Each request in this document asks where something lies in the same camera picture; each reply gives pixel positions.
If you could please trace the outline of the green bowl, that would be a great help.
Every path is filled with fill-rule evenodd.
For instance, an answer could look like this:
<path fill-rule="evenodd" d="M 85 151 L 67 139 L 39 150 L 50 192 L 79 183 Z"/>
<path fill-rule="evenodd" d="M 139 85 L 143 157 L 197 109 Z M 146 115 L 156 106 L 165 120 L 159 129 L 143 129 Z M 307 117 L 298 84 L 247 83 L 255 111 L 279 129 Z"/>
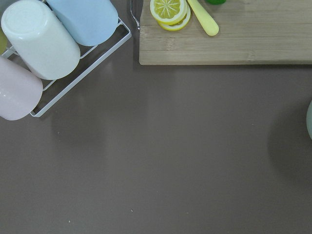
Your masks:
<path fill-rule="evenodd" d="M 306 126 L 310 139 L 312 139 L 312 101 L 309 104 L 306 115 Z"/>

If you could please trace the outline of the metal fork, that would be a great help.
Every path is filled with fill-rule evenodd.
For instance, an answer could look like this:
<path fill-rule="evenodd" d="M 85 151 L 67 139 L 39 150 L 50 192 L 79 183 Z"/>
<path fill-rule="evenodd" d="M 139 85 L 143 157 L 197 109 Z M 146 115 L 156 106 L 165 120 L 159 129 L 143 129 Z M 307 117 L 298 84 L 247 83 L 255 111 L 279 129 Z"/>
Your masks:
<path fill-rule="evenodd" d="M 140 30 L 140 21 L 137 17 L 137 1 L 136 0 L 130 0 L 130 14 L 135 21 L 137 30 Z"/>

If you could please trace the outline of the rear lemon slice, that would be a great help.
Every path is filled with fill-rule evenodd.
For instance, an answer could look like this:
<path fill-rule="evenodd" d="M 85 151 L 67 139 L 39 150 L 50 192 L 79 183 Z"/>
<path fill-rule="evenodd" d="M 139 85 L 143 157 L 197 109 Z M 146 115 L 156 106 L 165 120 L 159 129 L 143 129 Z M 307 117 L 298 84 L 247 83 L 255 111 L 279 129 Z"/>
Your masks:
<path fill-rule="evenodd" d="M 186 15 L 184 16 L 184 18 L 179 21 L 178 23 L 175 23 L 175 24 L 172 24 L 172 25 L 167 25 L 167 24 L 164 24 L 164 23 L 161 23 L 159 21 L 157 21 L 158 25 L 167 30 L 167 31 L 178 31 L 178 30 L 181 30 L 183 29 L 189 22 L 191 18 L 191 10 L 190 8 L 188 7 L 187 8 L 187 12 L 186 12 Z"/>

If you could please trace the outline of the lemon slice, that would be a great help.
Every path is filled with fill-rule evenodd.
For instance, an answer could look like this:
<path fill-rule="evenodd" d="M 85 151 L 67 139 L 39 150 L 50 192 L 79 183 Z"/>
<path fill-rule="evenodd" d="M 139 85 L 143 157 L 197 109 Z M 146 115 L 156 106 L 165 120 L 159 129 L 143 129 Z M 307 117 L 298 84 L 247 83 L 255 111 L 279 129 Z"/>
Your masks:
<path fill-rule="evenodd" d="M 158 22 L 172 25 L 184 18 L 187 3 L 185 0 L 151 0 L 150 12 Z"/>
<path fill-rule="evenodd" d="M 158 25 L 167 30 L 167 31 L 178 31 L 178 30 L 181 30 L 183 29 L 189 22 L 191 18 L 191 10 L 190 8 L 188 7 L 187 8 L 187 12 L 186 12 L 186 15 L 184 16 L 184 18 L 179 21 L 178 23 L 175 23 L 175 24 L 172 24 L 172 25 L 167 25 L 167 24 L 164 24 L 164 23 L 161 23 L 159 21 L 157 21 Z"/>

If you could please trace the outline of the yellow plastic knife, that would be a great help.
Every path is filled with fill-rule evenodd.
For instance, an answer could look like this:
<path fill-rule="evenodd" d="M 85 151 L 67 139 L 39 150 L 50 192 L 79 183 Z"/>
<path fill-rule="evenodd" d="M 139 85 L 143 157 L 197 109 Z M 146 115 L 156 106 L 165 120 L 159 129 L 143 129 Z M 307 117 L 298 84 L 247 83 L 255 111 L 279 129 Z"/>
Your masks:
<path fill-rule="evenodd" d="M 219 26 L 212 16 L 197 0 L 188 0 L 188 4 L 197 17 L 200 25 L 208 36 L 215 36 L 219 32 Z"/>

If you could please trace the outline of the front lemon slice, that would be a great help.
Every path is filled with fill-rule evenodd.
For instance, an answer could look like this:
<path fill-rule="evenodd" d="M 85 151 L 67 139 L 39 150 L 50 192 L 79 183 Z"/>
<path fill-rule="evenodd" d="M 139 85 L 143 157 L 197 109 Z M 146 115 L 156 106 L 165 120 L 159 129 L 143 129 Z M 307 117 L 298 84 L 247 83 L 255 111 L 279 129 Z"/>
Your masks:
<path fill-rule="evenodd" d="M 150 12 L 158 22 L 172 25 L 184 18 L 187 3 L 185 0 L 151 0 Z"/>

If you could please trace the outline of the light blue plastic cup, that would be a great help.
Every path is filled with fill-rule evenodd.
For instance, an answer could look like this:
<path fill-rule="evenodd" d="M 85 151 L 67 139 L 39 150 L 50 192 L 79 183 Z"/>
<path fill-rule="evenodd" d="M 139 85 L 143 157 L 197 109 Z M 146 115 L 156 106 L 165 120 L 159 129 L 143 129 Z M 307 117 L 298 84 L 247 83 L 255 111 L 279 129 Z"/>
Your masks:
<path fill-rule="evenodd" d="M 83 46 L 108 40 L 118 25 L 118 13 L 109 0 L 48 0 L 57 18 Z"/>

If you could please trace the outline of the wooden cutting board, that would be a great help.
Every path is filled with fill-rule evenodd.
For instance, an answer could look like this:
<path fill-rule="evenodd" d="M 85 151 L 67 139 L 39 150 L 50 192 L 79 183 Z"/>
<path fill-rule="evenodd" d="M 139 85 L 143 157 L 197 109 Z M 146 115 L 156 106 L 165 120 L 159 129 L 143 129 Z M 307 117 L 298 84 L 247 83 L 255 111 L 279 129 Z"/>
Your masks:
<path fill-rule="evenodd" d="M 162 29 L 143 2 L 139 63 L 142 65 L 311 64 L 309 0 L 202 1 L 219 26 L 208 36 L 197 18 L 178 31 Z"/>

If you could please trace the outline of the green lime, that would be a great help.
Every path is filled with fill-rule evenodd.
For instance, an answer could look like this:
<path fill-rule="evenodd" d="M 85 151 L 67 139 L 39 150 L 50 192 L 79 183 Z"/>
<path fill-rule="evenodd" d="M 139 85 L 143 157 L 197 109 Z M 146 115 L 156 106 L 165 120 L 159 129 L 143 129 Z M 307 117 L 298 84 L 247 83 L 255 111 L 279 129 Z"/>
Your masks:
<path fill-rule="evenodd" d="M 220 4 L 224 4 L 226 0 L 206 0 L 206 2 L 212 5 L 220 5 Z"/>

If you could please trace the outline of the white plastic cup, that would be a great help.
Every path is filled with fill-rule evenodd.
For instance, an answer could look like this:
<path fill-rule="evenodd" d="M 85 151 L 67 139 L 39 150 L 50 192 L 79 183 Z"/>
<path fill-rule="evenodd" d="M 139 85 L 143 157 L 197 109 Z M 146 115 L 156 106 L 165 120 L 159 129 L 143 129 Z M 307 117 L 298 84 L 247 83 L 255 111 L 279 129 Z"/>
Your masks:
<path fill-rule="evenodd" d="M 19 0 L 8 6 L 1 17 L 1 27 L 39 78 L 63 78 L 79 63 L 79 46 L 52 10 L 39 0 Z"/>

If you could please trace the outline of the pink plastic cup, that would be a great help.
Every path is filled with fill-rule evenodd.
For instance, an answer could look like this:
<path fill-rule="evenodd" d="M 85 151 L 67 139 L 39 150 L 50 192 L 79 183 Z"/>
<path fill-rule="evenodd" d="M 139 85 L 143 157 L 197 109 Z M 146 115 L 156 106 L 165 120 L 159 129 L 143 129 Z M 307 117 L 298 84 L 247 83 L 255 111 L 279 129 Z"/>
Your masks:
<path fill-rule="evenodd" d="M 0 116 L 18 120 L 28 115 L 41 99 L 40 78 L 7 58 L 0 58 Z"/>

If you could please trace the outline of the yellow plastic cup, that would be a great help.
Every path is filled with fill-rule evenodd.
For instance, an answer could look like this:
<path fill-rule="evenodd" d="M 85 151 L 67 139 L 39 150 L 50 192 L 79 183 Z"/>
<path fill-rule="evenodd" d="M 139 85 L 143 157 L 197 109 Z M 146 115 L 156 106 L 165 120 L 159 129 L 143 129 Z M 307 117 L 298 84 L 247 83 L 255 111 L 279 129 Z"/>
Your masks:
<path fill-rule="evenodd" d="M 0 54 L 2 55 L 7 47 L 7 37 L 5 36 L 2 29 L 0 29 Z"/>

